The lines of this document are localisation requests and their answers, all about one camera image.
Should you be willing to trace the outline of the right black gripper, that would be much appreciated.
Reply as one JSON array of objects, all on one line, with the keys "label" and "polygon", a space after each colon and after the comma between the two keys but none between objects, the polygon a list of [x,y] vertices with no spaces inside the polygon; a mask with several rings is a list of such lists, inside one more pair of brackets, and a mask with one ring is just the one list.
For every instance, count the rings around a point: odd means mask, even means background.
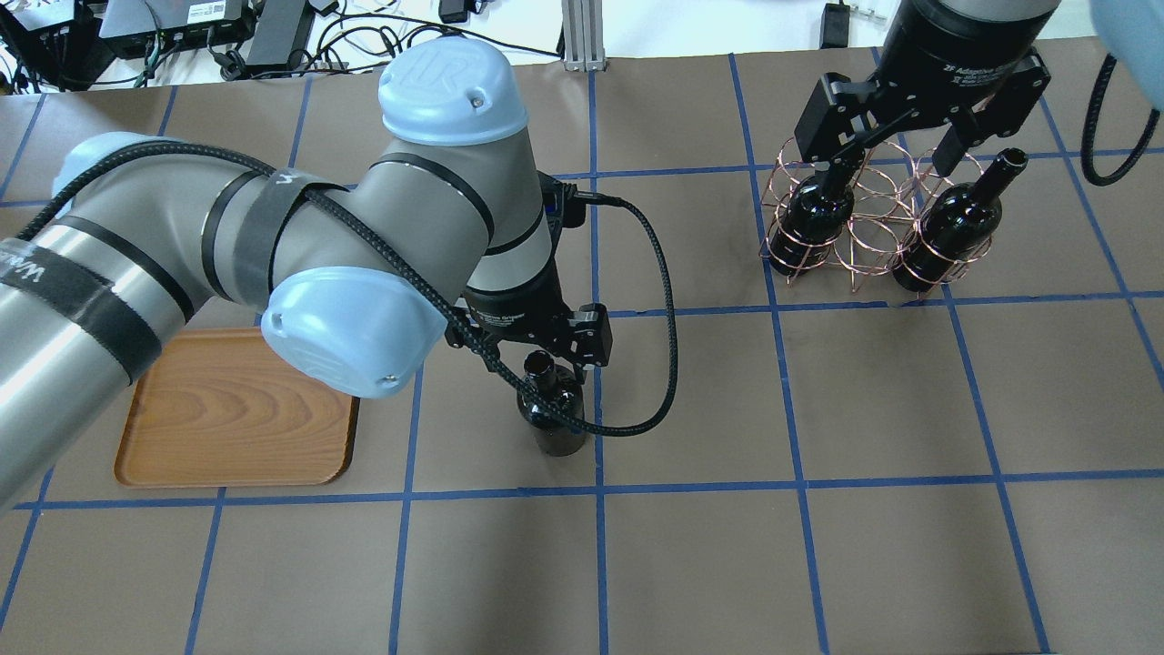
[{"label": "right black gripper", "polygon": [[899,133],[947,126],[932,154],[947,178],[974,145],[1014,136],[1051,74],[1034,47],[1044,17],[895,17],[876,69],[863,80],[819,76],[794,130],[818,168],[816,195],[853,195],[865,154]]}]

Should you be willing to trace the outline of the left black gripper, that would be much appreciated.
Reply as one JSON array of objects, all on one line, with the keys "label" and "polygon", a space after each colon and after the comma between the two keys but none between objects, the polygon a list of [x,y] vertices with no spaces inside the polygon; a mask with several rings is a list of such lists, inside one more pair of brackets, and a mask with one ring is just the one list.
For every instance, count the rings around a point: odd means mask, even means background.
[{"label": "left black gripper", "polygon": [[565,302],[558,270],[546,268],[518,287],[487,290],[466,286],[461,294],[480,339],[535,344],[568,359],[574,379],[587,382],[590,368],[605,368],[612,351],[612,330],[603,304],[572,309]]}]

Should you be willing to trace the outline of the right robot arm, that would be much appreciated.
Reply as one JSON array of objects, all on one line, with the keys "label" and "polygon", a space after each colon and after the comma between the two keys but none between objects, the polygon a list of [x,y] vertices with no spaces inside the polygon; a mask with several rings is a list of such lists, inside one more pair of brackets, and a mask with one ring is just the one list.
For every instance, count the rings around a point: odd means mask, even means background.
[{"label": "right robot arm", "polygon": [[[1056,1],[902,1],[868,79],[819,77],[794,130],[799,157],[823,168],[857,165],[899,133],[945,126],[934,168],[951,175],[974,145],[1014,136],[1039,102],[1051,74],[1034,45],[1057,8]],[[1161,2],[1093,1],[1090,20],[1107,54],[1090,93],[1081,165],[1090,184],[1110,186],[1140,162],[1159,124]],[[1101,175],[1095,133],[1119,64],[1152,109],[1127,161]]]}]

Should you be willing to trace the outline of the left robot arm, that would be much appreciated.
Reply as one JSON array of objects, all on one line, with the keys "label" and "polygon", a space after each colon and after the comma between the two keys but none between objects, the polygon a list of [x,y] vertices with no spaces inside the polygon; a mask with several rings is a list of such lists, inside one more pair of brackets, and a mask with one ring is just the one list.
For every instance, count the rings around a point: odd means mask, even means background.
[{"label": "left robot arm", "polygon": [[606,311],[569,309],[558,236],[579,225],[537,171],[513,69],[440,37],[381,74],[391,144],[355,188],[217,145],[109,133],[76,145],[55,197],[3,240],[3,510],[146,373],[210,298],[261,316],[275,353],[359,398],[464,336],[602,368]]}]

